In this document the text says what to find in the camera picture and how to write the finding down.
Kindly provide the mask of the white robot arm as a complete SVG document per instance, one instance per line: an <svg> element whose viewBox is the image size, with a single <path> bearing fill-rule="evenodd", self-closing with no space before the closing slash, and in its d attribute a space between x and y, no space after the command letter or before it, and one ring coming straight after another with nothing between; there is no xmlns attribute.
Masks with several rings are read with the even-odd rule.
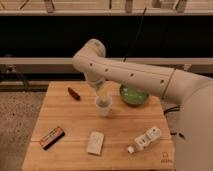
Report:
<svg viewBox="0 0 213 171"><path fill-rule="evenodd" d="M94 88L111 80L179 105L176 171L213 171L213 78L108 59L104 44L97 39L87 41L72 63Z"/></svg>

